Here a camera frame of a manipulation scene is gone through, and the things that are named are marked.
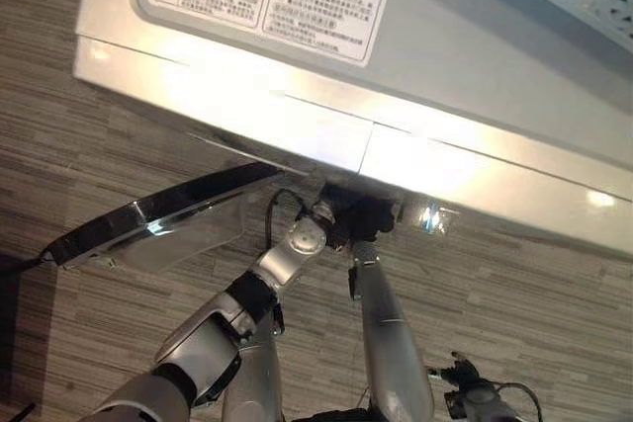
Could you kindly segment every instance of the cable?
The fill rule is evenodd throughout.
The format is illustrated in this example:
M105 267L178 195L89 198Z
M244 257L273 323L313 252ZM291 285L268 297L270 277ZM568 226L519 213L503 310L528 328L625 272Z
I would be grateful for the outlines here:
M360 394L360 398L358 399L358 403L356 404L356 408L360 407L360 404L363 403L363 399L365 398L365 395L367 394L368 390L369 390L369 385L367 387L365 387L365 390L363 390L363 393Z
M37 267L39 264L43 264L46 260L41 257L35 259L29 259L28 261L12 262L9 265L3 265L0 267L0 279L9 278L17 274L27 272L29 269Z
M304 200L295 192L293 192L292 190L288 190L287 188L282 188L278 190L275 195L273 195L273 198L270 199L270 202L268 203L268 208L266 209L266 220L264 223L264 238L266 250L269 250L273 247L273 209L275 208L275 206L279 205L279 197L284 193L290 195L295 200L295 202L297 202L297 204L301 207L300 213L308 212L306 202L304 202Z
M521 382L493 382L493 384L498 384L497 392L501 392L508 387L514 387L517 389L521 389L523 392L529 395L530 399L532 399L532 402L534 402L534 406L536 407L538 422L543 422L543 411L541 410L541 404L538 401L538 397L536 396L534 391L530 389L527 385Z

